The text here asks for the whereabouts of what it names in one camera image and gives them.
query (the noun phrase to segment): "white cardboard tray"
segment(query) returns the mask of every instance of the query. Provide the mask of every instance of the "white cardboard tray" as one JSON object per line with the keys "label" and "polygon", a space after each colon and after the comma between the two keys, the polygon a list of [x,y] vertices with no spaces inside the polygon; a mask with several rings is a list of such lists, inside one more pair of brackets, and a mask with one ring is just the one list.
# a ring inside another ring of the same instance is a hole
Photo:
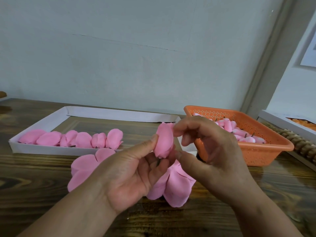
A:
{"label": "white cardboard tray", "polygon": [[302,115],[280,114],[280,113],[275,113],[275,112],[267,111],[267,110],[260,111],[259,117],[265,119],[266,121],[274,124],[277,127],[291,130],[294,133],[316,144],[316,131],[313,131],[310,128],[297,124],[294,121],[289,120],[288,118],[308,120],[312,123],[316,123],[316,120],[314,119],[311,119]]}
{"label": "white cardboard tray", "polygon": [[[95,154],[98,149],[92,148],[76,148],[76,147],[59,147],[59,146],[40,146],[18,143],[18,139],[26,132],[43,129],[52,131],[70,116],[86,117],[95,119],[121,120],[121,121],[136,121],[136,122],[178,122],[179,116],[169,114],[158,114],[140,111],[123,111],[103,108],[81,107],[81,106],[65,106],[49,116],[41,119],[24,131],[9,140],[10,147],[13,153],[24,154],[41,154],[41,155],[88,155]],[[181,145],[182,136],[178,137]],[[192,143],[188,146],[182,146],[183,151],[187,151],[193,155],[197,155],[198,151]]]}

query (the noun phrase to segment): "plastic basket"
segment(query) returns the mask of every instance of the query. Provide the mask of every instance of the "plastic basket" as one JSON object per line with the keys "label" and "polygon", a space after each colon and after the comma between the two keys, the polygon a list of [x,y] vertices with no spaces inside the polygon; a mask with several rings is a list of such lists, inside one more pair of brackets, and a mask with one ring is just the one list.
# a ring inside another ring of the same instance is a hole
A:
{"label": "plastic basket", "polygon": [[[193,113],[198,113],[206,118],[215,120],[223,119],[224,117],[234,120],[237,126],[249,133],[255,133],[256,136],[266,140],[266,144],[239,142],[238,145],[242,150],[244,159],[248,166],[268,166],[281,153],[281,151],[292,151],[293,143],[269,129],[265,125],[251,118],[250,116],[240,111],[218,109],[211,107],[202,107],[195,105],[187,105],[184,107],[187,116],[192,116]],[[202,160],[207,160],[203,142],[197,139],[194,142],[199,151],[199,156]]]}

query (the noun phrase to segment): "brown tabletop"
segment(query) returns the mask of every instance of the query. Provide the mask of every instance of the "brown tabletop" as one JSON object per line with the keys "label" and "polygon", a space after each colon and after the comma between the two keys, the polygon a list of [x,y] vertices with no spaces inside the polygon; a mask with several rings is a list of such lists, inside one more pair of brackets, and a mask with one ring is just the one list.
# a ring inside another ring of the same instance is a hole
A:
{"label": "brown tabletop", "polygon": [[[75,156],[12,154],[8,140],[63,103],[0,101],[0,235],[16,236],[67,194]],[[316,172],[287,153],[252,176],[304,236],[316,236]],[[242,236],[231,208],[195,183],[172,208],[145,197],[118,216],[106,236]]]}

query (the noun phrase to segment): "person's right hand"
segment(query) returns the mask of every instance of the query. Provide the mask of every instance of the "person's right hand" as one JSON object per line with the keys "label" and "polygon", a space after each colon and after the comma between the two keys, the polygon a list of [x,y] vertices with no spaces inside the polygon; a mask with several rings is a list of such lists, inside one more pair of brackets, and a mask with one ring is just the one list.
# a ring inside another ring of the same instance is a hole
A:
{"label": "person's right hand", "polygon": [[250,206],[262,191],[252,178],[243,159],[235,136],[213,121],[193,116],[179,121],[173,128],[174,136],[182,137],[187,146],[200,138],[208,153],[206,163],[184,151],[174,152],[182,169],[200,182],[216,198],[232,207]]}

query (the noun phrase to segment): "white wall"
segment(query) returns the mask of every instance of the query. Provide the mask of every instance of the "white wall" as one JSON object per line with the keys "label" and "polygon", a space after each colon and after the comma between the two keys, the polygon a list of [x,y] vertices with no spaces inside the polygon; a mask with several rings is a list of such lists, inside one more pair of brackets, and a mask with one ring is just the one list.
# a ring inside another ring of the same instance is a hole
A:
{"label": "white wall", "polygon": [[267,110],[316,117],[316,67],[301,66],[302,57],[316,31],[316,12],[308,24]]}
{"label": "white wall", "polygon": [[12,97],[239,109],[283,0],[0,0]]}
{"label": "white wall", "polygon": [[261,110],[267,109],[315,8],[316,0],[296,0],[246,112],[251,117],[256,119]]}

